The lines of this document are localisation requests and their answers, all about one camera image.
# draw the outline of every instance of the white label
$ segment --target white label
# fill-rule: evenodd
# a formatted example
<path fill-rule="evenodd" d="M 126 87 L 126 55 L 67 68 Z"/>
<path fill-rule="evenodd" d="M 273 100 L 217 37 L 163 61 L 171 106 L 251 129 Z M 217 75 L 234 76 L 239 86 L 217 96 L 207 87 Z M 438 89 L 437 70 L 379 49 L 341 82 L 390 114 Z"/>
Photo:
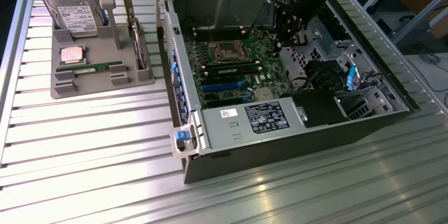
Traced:
<path fill-rule="evenodd" d="M 222 117 L 223 118 L 230 118 L 233 116 L 238 116 L 237 109 L 222 110 Z"/>
<path fill-rule="evenodd" d="M 75 70 L 74 74 L 82 74 L 82 73 L 95 73 L 97 69 L 95 68 L 89 68 L 89 69 L 81 69 L 81 70 Z"/>
<path fill-rule="evenodd" d="M 97 31 L 91 6 L 59 6 L 58 10 L 71 33 Z"/>
<path fill-rule="evenodd" d="M 237 72 L 238 69 L 229 69 L 229 70 L 222 70 L 222 71 L 218 71 L 218 73 L 233 73 L 233 72 Z"/>

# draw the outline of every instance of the hard drive label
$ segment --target hard drive label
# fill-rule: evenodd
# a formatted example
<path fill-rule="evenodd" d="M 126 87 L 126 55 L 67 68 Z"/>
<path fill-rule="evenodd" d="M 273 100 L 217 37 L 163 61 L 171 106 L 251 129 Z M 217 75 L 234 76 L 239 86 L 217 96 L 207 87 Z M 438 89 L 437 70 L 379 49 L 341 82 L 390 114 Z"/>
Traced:
<path fill-rule="evenodd" d="M 287 117 L 279 102 L 269 102 L 246 106 L 253 130 L 257 134 L 277 131 L 290 127 Z"/>
<path fill-rule="evenodd" d="M 71 33 L 97 31 L 91 6 L 59 6 L 58 10 Z"/>

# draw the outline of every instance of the blue latch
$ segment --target blue latch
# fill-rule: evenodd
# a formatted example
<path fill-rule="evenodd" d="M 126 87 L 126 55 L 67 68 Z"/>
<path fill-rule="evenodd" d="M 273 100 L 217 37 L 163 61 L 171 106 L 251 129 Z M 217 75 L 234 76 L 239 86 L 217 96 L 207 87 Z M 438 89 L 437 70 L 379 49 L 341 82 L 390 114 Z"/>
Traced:
<path fill-rule="evenodd" d="M 171 73 L 175 73 L 178 68 L 178 62 L 175 61 L 174 65 L 171 66 Z"/>
<path fill-rule="evenodd" d="M 357 74 L 357 66 L 353 65 L 351 69 L 350 69 L 350 73 L 347 76 L 347 86 L 349 86 L 349 90 L 354 91 L 354 78 L 355 78 L 355 74 Z"/>
<path fill-rule="evenodd" d="M 175 134 L 177 142 L 183 142 L 186 140 L 190 140 L 190 131 L 178 131 Z"/>

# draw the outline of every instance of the aluminum table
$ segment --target aluminum table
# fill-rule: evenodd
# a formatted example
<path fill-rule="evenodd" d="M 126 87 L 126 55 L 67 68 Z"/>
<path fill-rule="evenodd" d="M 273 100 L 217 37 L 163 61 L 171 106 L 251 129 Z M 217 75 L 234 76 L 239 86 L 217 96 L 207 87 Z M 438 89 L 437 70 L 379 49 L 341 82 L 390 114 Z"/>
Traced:
<path fill-rule="evenodd" d="M 155 1 L 134 5 L 157 83 L 54 100 L 51 17 L 42 0 L 19 0 L 0 70 L 0 223 L 448 221 L 447 116 L 362 6 L 339 1 L 423 110 L 357 144 L 185 185 Z"/>

